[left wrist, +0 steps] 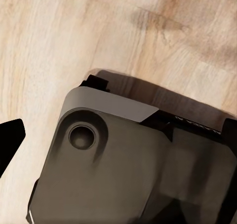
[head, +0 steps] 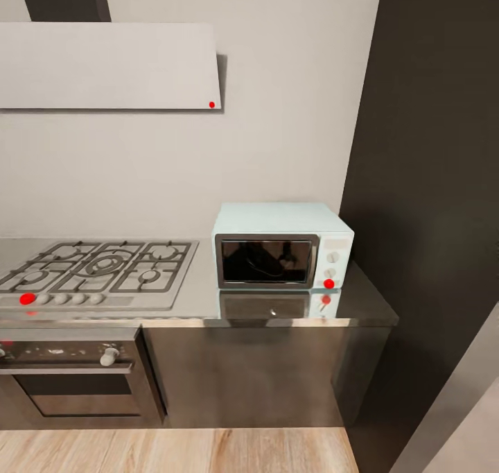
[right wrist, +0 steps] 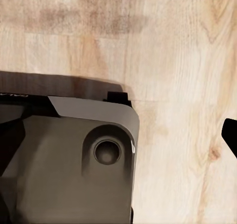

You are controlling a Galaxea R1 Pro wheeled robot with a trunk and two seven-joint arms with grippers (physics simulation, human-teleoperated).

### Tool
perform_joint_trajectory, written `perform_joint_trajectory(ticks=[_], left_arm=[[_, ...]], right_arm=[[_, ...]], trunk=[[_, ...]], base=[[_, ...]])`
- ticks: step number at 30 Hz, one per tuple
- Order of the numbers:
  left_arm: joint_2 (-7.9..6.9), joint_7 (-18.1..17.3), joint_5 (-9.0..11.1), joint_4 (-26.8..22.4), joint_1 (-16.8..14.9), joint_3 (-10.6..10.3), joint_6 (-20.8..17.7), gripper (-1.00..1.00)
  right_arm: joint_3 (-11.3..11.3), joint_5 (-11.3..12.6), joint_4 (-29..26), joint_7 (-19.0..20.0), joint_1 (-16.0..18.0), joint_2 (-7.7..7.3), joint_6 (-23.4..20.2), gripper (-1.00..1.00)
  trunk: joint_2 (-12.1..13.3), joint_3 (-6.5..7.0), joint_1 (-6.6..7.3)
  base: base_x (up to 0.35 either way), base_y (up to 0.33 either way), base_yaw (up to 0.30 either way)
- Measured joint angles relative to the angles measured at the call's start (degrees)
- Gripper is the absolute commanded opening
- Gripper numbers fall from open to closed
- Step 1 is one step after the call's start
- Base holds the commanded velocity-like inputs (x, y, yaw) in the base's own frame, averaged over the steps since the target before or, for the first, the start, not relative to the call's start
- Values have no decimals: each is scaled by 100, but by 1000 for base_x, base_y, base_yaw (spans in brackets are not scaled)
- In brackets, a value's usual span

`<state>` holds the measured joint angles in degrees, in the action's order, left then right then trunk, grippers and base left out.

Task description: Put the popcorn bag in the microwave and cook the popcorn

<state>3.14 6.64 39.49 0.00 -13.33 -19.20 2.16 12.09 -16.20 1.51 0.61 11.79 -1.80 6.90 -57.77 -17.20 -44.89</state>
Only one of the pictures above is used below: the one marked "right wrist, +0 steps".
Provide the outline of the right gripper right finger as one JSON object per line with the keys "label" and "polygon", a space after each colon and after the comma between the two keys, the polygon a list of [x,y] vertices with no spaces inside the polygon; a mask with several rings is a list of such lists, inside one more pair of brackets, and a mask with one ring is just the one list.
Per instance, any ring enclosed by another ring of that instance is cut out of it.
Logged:
{"label": "right gripper right finger", "polygon": [[237,157],[237,120],[225,119],[221,135]]}

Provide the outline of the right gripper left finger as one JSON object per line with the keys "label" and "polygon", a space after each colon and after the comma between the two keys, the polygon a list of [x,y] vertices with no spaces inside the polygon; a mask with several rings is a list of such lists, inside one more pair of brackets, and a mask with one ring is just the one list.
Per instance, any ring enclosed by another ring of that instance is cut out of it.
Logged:
{"label": "right gripper left finger", "polygon": [[22,119],[0,124],[0,178],[26,137]]}

